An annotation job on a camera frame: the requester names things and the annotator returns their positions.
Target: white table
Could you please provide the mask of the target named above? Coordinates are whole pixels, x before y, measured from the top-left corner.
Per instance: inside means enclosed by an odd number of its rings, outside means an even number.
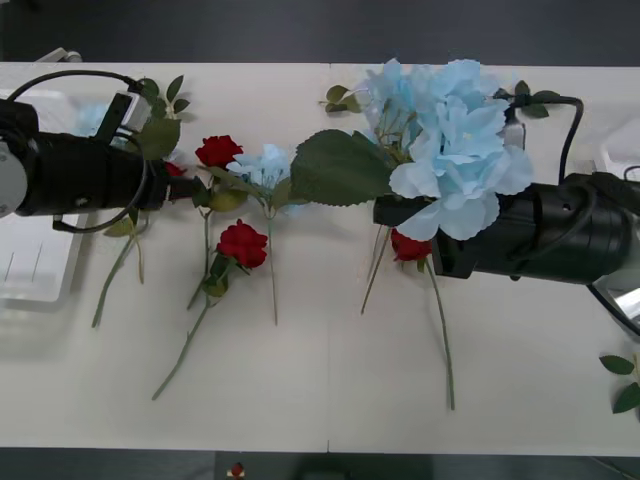
[[[0,88],[69,65],[0,66]],[[87,65],[165,84],[185,75],[191,121],[179,147],[230,134],[257,152],[294,146],[324,128],[317,104],[353,65]],[[506,84],[582,97],[585,121],[572,151],[636,114],[640,69],[495,68]],[[48,85],[109,99],[102,79]],[[573,112],[530,122],[538,181],[553,182]],[[255,209],[244,218],[264,228]],[[216,221],[216,235],[232,217]],[[385,259],[359,315],[376,230],[369,207],[314,206],[275,233],[280,326],[268,269],[236,282],[198,332],[187,361],[157,402],[197,317],[188,300],[201,269],[201,220],[188,202],[157,214],[144,239],[147,282],[131,255],[117,276],[99,331],[90,328],[104,278],[120,249],[87,238],[72,294],[54,314],[0,312],[0,446],[263,451],[637,455],[640,426],[613,416],[620,384],[599,364],[632,348],[583,287],[475,273],[441,279],[454,352],[458,410],[447,411],[433,290]]]

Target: red object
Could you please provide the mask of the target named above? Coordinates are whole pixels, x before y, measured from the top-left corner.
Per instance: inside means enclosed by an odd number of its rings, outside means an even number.
[[[244,467],[241,463],[236,463],[233,467],[231,467],[231,475],[233,478],[240,478],[240,476],[244,473]]]
[[[218,251],[227,257],[235,258],[238,263],[247,268],[256,268],[267,259],[268,238],[261,235],[252,227],[238,220],[238,223],[227,228],[220,235]]]
[[[169,175],[172,177],[181,177],[187,171],[186,168],[180,168],[171,162],[164,162],[164,164],[167,167],[167,172],[169,172]]]
[[[202,147],[196,150],[196,155],[207,167],[227,168],[233,162],[233,156],[244,153],[242,147],[231,140],[229,135],[202,139]]]
[[[411,262],[422,260],[431,255],[431,240],[419,242],[409,237],[405,237],[395,228],[391,231],[391,246],[396,252],[396,261]]]

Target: light blue flower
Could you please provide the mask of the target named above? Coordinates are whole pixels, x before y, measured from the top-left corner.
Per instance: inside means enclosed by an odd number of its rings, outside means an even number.
[[[404,73],[392,60],[381,74],[370,74],[366,85],[372,127],[397,133],[380,138],[382,145],[399,147],[414,162],[392,172],[392,191],[433,199],[398,227],[403,235],[429,240],[441,228],[467,240],[496,220],[496,194],[513,195],[531,183],[527,154],[505,146],[500,135],[509,104],[492,98],[498,81],[478,62],[459,60],[439,70],[420,66]],[[403,125],[405,130],[397,132]],[[400,136],[402,143],[394,143]]]
[[[227,165],[230,172],[267,190],[273,190],[290,175],[289,155],[275,145],[264,145],[262,155],[240,154],[233,158],[235,162]]]

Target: rose stem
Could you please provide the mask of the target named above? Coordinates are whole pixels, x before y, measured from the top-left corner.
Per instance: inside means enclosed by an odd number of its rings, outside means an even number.
[[[198,295],[200,295],[200,289],[202,288],[202,284],[207,279],[209,275],[209,253],[211,252],[211,247],[209,245],[209,217],[211,216],[212,210],[205,213],[202,218],[204,218],[204,275],[202,276],[202,280],[198,283],[198,288],[193,292],[191,296],[191,300],[189,300],[189,305],[187,305],[187,311],[191,310],[193,304],[196,303],[198,299]]]
[[[182,362],[184,362],[185,357],[187,356],[187,352],[189,351],[189,347],[191,346],[191,341],[195,337],[196,332],[198,331],[198,328],[200,327],[200,324],[202,323],[202,320],[204,320],[204,317],[207,315],[207,312],[209,311],[209,309],[215,307],[216,305],[217,305],[217,303],[211,304],[211,300],[209,300],[209,296],[207,295],[207,303],[205,304],[204,309],[202,310],[202,313],[198,317],[198,321],[196,322],[195,326],[193,327],[193,330],[191,330],[191,332],[189,332],[189,334],[187,334],[187,341],[184,344],[184,347],[182,347],[182,351],[180,352],[180,356],[178,357],[178,361],[176,362],[175,366],[173,367],[173,370],[171,370],[171,373],[169,373],[169,376],[167,376],[165,381],[162,382],[162,385],[160,385],[160,388],[158,388],[156,393],[153,394],[152,400],[157,400],[158,399],[158,397],[162,394],[164,389],[167,388],[167,385],[169,385],[169,382],[171,382],[171,380],[173,379],[175,374],[178,372],[178,369],[182,365]]]
[[[378,274],[378,268],[380,268],[380,263],[382,262],[382,257],[384,256],[384,250],[389,243],[389,238],[391,237],[391,229],[387,229],[387,233],[384,236],[384,241],[382,242],[382,248],[380,249],[380,255],[378,255],[378,260],[376,261],[376,267],[373,269],[373,275],[371,276],[371,280],[369,280],[369,286],[367,287],[367,294],[364,296],[364,302],[362,302],[362,309],[360,310],[360,315],[364,315],[364,309],[367,307],[367,300],[369,300],[369,294],[371,293],[371,287],[373,287],[373,282],[376,279],[376,275]]]
[[[274,315],[276,327],[277,327],[278,326],[278,301],[276,299],[276,275],[273,271],[273,248],[271,246],[272,221],[273,221],[273,217],[271,215],[268,215],[267,216],[267,235],[269,237],[269,266],[271,268],[271,292],[273,294],[273,315]]]
[[[138,232],[136,232],[135,227],[132,235],[136,242],[136,248],[138,249],[138,278],[140,279],[140,283],[144,285],[144,257],[142,256],[142,247],[140,246],[140,239],[138,238]]]
[[[369,273],[367,273],[367,278],[371,278],[371,272],[373,272],[373,266],[376,261],[376,250],[378,250],[378,243],[380,243],[380,232],[382,232],[382,225],[378,228],[378,233],[376,233],[376,241],[373,244],[373,254],[371,255],[371,265],[369,265]]]
[[[104,302],[107,299],[107,292],[109,291],[111,282],[113,282],[113,279],[115,278],[116,273],[118,272],[118,269],[122,265],[122,261],[124,260],[124,257],[126,257],[127,253],[129,252],[129,249],[131,248],[132,243],[133,243],[133,235],[130,235],[129,240],[127,240],[127,243],[125,243],[122,251],[120,252],[120,255],[118,255],[118,258],[116,259],[116,263],[113,264],[113,267],[109,272],[109,276],[107,277],[107,280],[104,282],[104,286],[102,287],[102,293],[100,293],[100,300],[98,300],[98,307],[96,308],[96,313],[93,316],[93,323],[91,324],[91,328],[97,328],[98,325],[100,325],[100,320],[102,319],[102,310],[104,309]]]
[[[449,348],[449,336],[447,335],[447,321],[444,316],[444,308],[442,308],[442,299],[440,298],[440,290],[438,289],[438,282],[436,276],[433,273],[429,260],[426,261],[427,269],[429,270],[429,276],[433,283],[433,288],[436,291],[436,298],[438,299],[438,309],[440,310],[440,320],[442,321],[442,338],[444,339],[444,352],[447,356],[447,380],[449,385],[449,406],[451,410],[456,409],[456,397],[453,389],[453,361],[451,358],[451,349]]]

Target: black cable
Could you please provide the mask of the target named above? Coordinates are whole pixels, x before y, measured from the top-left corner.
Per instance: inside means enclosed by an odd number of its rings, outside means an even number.
[[[591,294],[596,297],[596,300],[598,300],[600,305],[602,305],[613,318],[620,322],[624,327],[629,329],[633,334],[640,337],[640,328],[638,328],[637,325],[634,325],[631,320],[629,320],[625,315],[620,313],[613,305],[611,305],[593,284],[587,285],[587,288],[589,289]]]
[[[125,216],[127,216],[131,212],[131,210],[135,208],[136,204],[142,197],[142,194],[144,193],[144,189],[147,185],[147,178],[149,176],[149,162],[145,159],[144,152],[142,151],[142,147],[140,146],[140,143],[138,143],[138,141],[135,138],[133,138],[131,135],[127,135],[126,133],[116,132],[113,136],[124,138],[130,141],[136,147],[136,149],[140,152],[140,156],[142,157],[142,178],[140,179],[140,185],[138,185],[138,189],[136,190],[136,193],[131,199],[131,201],[129,202],[129,205],[127,205],[120,213],[118,213],[111,220],[101,223],[100,225],[96,225],[94,227],[87,227],[87,228],[78,228],[78,227],[74,227],[73,225],[69,225],[68,223],[64,223],[62,220],[54,220],[53,222],[54,230],[58,230],[61,232],[69,232],[69,233],[100,232],[105,228],[109,228],[115,225],[120,220],[122,220]]]
[[[28,81],[21,87],[18,87],[11,95],[7,97],[9,102],[14,102],[16,98],[22,95],[24,92],[29,90],[31,87],[38,85],[39,83],[46,82],[48,80],[53,80],[55,78],[61,77],[71,77],[71,76],[89,76],[89,77],[106,77],[113,78],[115,80],[120,80],[132,89],[132,91],[136,93],[140,93],[142,91],[143,85],[134,80],[131,77],[127,77],[126,75],[120,75],[119,73],[114,72],[105,72],[102,70],[64,70],[60,72],[47,73],[46,75],[42,75],[40,77],[36,77],[33,80]]]

